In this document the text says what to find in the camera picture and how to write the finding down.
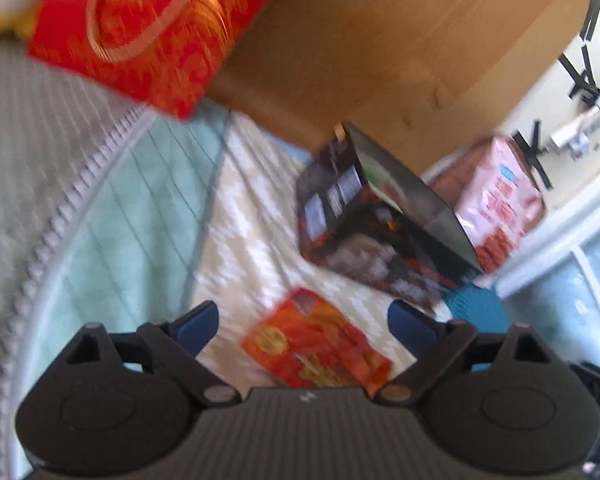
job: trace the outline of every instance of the label on box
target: label on box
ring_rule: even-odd
[[[331,186],[327,192],[327,197],[329,199],[329,204],[331,205],[333,215],[337,218],[342,214],[342,204],[340,203],[340,194],[338,193],[338,188]]]
[[[360,182],[360,177],[358,176],[355,166],[351,166],[338,179],[338,188],[340,189],[340,194],[342,195],[345,205],[358,195],[362,189],[362,183]]]
[[[306,221],[306,233],[311,241],[327,230],[327,219],[324,216],[322,200],[317,193],[304,206],[304,220]]]

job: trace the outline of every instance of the gray fabric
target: gray fabric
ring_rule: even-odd
[[[132,105],[0,41],[0,333],[49,219]]]

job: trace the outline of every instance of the black box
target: black box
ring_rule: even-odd
[[[296,181],[302,256],[430,308],[482,273],[453,210],[350,124]]]

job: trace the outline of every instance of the red gift bag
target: red gift bag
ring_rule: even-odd
[[[32,56],[190,116],[267,0],[43,0]]]

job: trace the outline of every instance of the bed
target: bed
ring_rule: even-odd
[[[214,300],[221,326],[200,360],[246,393],[272,379],[238,341],[306,286],[395,370],[413,363],[386,328],[389,296],[299,256],[294,181],[307,161],[211,101],[169,120],[0,42],[0,479],[28,471],[15,411],[85,322],[129,332]],[[436,315],[450,317],[444,304]]]

